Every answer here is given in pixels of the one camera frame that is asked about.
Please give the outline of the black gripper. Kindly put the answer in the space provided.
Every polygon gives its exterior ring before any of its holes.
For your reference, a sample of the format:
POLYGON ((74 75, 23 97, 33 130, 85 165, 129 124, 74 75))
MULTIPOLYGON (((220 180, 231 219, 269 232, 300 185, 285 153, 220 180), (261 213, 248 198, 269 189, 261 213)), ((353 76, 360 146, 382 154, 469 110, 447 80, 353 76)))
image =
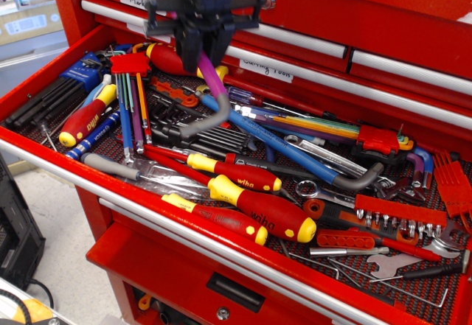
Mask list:
POLYGON ((237 29, 259 27, 264 0, 149 0, 145 34, 175 33, 184 70, 196 72, 206 35, 206 55, 219 66, 237 29))

